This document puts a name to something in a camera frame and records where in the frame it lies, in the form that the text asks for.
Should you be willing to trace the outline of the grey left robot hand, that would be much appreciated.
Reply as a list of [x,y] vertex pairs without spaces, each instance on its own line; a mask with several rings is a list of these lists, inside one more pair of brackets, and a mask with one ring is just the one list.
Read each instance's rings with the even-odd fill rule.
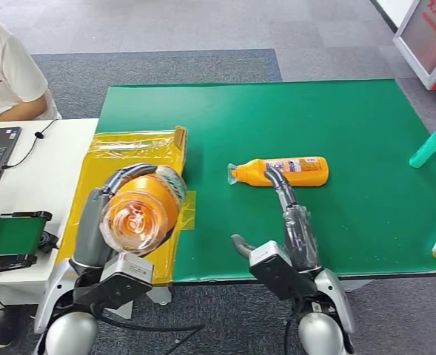
[[135,178],[155,172],[156,165],[136,163],[118,169],[102,186],[92,189],[84,203],[76,233],[70,264],[78,275],[89,271],[101,273],[105,264],[117,253],[104,239],[99,226],[104,209],[119,189]]

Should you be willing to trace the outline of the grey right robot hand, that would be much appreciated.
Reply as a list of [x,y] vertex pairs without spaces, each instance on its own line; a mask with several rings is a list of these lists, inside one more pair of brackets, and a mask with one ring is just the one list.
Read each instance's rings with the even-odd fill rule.
[[273,166],[264,175],[272,182],[280,201],[284,223],[284,246],[269,240],[259,247],[247,243],[239,234],[231,237],[235,250],[248,260],[256,278],[308,274],[321,268],[318,247],[306,207],[297,202],[287,178]]

